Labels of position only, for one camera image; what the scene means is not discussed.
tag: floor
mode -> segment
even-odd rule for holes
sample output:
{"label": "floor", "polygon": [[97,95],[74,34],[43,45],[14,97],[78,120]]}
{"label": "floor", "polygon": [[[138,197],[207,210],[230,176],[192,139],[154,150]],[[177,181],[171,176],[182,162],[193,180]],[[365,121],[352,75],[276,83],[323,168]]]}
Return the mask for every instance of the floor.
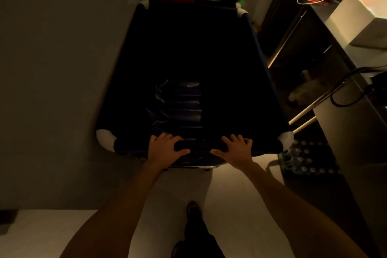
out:
{"label": "floor", "polygon": [[[255,157],[266,168],[276,155]],[[271,173],[282,181],[279,167]],[[291,258],[288,240],[249,180],[226,164],[210,172],[169,170],[157,181],[144,207],[130,258],[167,258],[183,239],[186,204],[196,200],[204,221],[227,258]],[[0,236],[3,258],[56,258],[93,210],[21,210]]]}

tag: black pants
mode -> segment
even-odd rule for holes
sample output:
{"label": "black pants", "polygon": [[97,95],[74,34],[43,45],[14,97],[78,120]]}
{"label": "black pants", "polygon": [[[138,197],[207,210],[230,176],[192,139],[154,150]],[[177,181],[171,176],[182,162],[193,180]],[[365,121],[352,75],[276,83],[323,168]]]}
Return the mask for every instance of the black pants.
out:
{"label": "black pants", "polygon": [[179,250],[174,258],[225,258],[214,236],[208,233],[199,216],[190,217],[184,230],[185,241],[177,243]]}

